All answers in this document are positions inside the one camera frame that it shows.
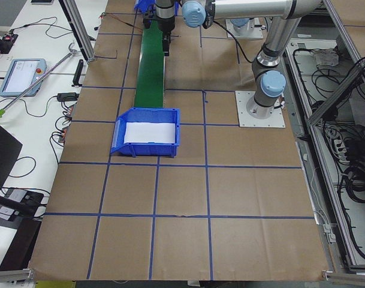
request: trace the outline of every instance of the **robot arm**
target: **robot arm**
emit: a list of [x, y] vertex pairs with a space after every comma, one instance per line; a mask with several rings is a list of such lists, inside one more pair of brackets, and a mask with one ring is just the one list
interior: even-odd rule
[[155, 15], [152, 10], [144, 15], [144, 26], [150, 28], [152, 20], [157, 21], [158, 29], [162, 32], [162, 50], [169, 56], [170, 35], [176, 25], [175, 17], [176, 0], [155, 0]]
[[[172, 19], [160, 26], [165, 34], [171, 26], [173, 0], [156, 0], [157, 16]], [[319, 6], [321, 0], [182, 0], [182, 16], [189, 27], [208, 28], [215, 19], [274, 17], [266, 41], [252, 64], [257, 91], [248, 102], [248, 112], [259, 119], [272, 113], [276, 99], [286, 86], [276, 70], [300, 18]]]

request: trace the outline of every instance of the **power adapter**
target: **power adapter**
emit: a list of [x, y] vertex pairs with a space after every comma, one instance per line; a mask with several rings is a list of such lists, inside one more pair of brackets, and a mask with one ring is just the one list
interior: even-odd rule
[[77, 101], [79, 98], [78, 93], [75, 92], [67, 92], [67, 93], [58, 93], [57, 94], [57, 101], [58, 102], [68, 102], [68, 101]]

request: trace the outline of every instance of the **metal bracket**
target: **metal bracket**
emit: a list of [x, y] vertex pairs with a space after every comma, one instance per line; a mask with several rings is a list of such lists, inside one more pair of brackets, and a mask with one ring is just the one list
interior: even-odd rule
[[365, 275], [343, 274], [343, 273], [324, 271], [323, 276], [327, 281], [334, 284], [350, 284], [350, 285], [365, 286]]
[[19, 280], [31, 280], [34, 276], [33, 269], [16, 271], [0, 271], [0, 283]]
[[240, 32], [234, 30], [233, 24], [229, 19], [226, 19], [226, 28], [239, 39], [249, 39], [249, 40], [259, 40], [263, 39], [264, 36], [262, 34], [261, 28], [256, 28], [255, 25], [259, 25], [260, 20], [258, 18], [254, 18], [254, 21], [249, 21], [247, 27], [244, 27], [240, 30]]
[[316, 125], [324, 116], [324, 114], [338, 103], [343, 94], [346, 92], [346, 89], [348, 89], [349, 86], [357, 80], [357, 77], [360, 75], [360, 69], [364, 66], [365, 60], [359, 63], [357, 67], [354, 67], [345, 80], [337, 87], [333, 95], [328, 97], [325, 102], [313, 113], [313, 115], [309, 117], [309, 126]]
[[246, 110], [246, 103], [254, 96], [255, 91], [236, 91], [238, 120], [240, 127], [252, 128], [285, 128], [281, 109], [274, 109], [272, 115], [267, 119], [257, 119]]

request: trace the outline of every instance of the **black monitor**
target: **black monitor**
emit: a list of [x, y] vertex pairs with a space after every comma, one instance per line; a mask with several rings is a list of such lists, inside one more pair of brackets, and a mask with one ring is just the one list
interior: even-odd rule
[[0, 126], [0, 187], [3, 187], [16, 160], [22, 144]]

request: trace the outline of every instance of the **table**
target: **table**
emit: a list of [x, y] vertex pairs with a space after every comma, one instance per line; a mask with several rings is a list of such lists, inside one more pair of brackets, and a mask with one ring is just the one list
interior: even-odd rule
[[[101, 23], [98, 17], [104, 11], [107, 0], [78, 0], [76, 3], [88, 34], [93, 38], [96, 38], [98, 31], [95, 31], [94, 27], [99, 26]], [[11, 28], [17, 28], [27, 23], [36, 22], [42, 18], [53, 16], [58, 18], [56, 25], [68, 29], [70, 28], [58, 1], [55, 1], [53, 5], [32, 5], [27, 1]], [[53, 23], [53, 19], [45, 20], [41, 23]], [[0, 71], [6, 72], [10, 62], [16, 58], [44, 58], [47, 62], [47, 66], [51, 67], [68, 53], [68, 46], [70, 43], [74, 42], [74, 48], [78, 49], [73, 34], [68, 34], [58, 39], [52, 39], [45, 35], [45, 30], [47, 28], [48, 26], [46, 25], [39, 25], [17, 29], [15, 33], [18, 34], [19, 37], [14, 47], [11, 49], [11, 52], [7, 55], [1, 55]], [[63, 29], [52, 28], [49, 31], [49, 34], [56, 37], [66, 32], [67, 31]], [[73, 57], [72, 60], [64, 65], [61, 65], [54, 73], [74, 74], [79, 59], [83, 59], [81, 53], [78, 53], [76, 57]], [[85, 61], [85, 66], [83, 68], [84, 74], [87, 67], [88, 65]]]
[[[89, 65], [29, 266], [37, 279], [320, 280], [328, 267], [290, 116], [285, 129], [239, 127], [234, 91], [255, 82], [234, 41], [177, 17], [164, 95], [182, 113], [177, 157], [110, 155], [141, 43], [110, 23], [95, 51], [118, 57]], [[262, 45], [241, 43], [252, 56]]]
[[[96, 37], [95, 26], [99, 26], [98, 16], [105, 10], [107, 0], [97, 1], [76, 1], [79, 6], [80, 14], [85, 22], [89, 35]], [[25, 4], [12, 27], [22, 26], [26, 23], [32, 23], [44, 17], [58, 17], [58, 25], [68, 27], [66, 18], [61, 10], [58, 1], [53, 5], [31, 5], [29, 1]], [[0, 77], [5, 77], [12, 59], [16, 58], [44, 58], [47, 66], [51, 67], [58, 62], [65, 54], [68, 53], [68, 45], [74, 41], [72, 34], [66, 35], [57, 40], [45, 36], [46, 26], [31, 26], [16, 30], [19, 39], [12, 48], [11, 53], [2, 55], [0, 59]], [[48, 99], [57, 95], [58, 92], [80, 92], [80, 88], [72, 88], [73, 74], [76, 70], [78, 60], [82, 56], [79, 53], [71, 59], [65, 61], [57, 70], [54, 71], [42, 84], [40, 91], [35, 97], [25, 97], [28, 110], [34, 115], [40, 115], [45, 111]], [[0, 108], [6, 105], [7, 101], [0, 103]], [[57, 171], [56, 159], [49, 145], [49, 137], [52, 131], [55, 131], [54, 123], [58, 117], [62, 116], [62, 108], [56, 99], [50, 100], [47, 115], [43, 118], [33, 118], [26, 114], [22, 102], [16, 103], [4, 117], [0, 120], [2, 125], [9, 133], [23, 143], [20, 157], [31, 156], [37, 161], [36, 169], [24, 178], [8, 178], [6, 187], [29, 187], [42, 188], [50, 191], [53, 179]], [[62, 148], [54, 144], [56, 153], [61, 156]], [[31, 167], [30, 160], [21, 160], [13, 167], [12, 175], [21, 175], [27, 172]], [[42, 203], [47, 202], [47, 194]], [[36, 215], [43, 213], [39, 208]], [[0, 263], [8, 249], [10, 242], [15, 234], [14, 229], [0, 227]]]

